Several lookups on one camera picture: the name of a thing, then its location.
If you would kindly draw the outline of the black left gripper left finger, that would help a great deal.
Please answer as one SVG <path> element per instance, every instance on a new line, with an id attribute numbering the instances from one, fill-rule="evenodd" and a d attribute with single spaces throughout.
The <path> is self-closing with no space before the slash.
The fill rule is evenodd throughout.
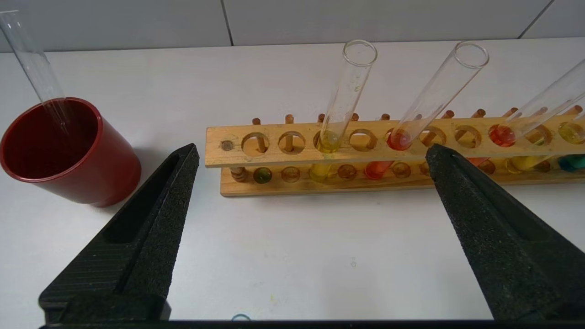
<path id="1" fill-rule="evenodd" d="M 44 289 L 46 320 L 168 320 L 167 297 L 199 167 L 172 152 Z"/>

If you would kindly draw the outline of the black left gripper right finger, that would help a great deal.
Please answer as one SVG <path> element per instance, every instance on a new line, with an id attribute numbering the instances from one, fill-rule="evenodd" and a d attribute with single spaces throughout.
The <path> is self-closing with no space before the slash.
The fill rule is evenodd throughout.
<path id="1" fill-rule="evenodd" d="M 583 251 L 455 150 L 425 158 L 493 318 L 583 320 Z"/>

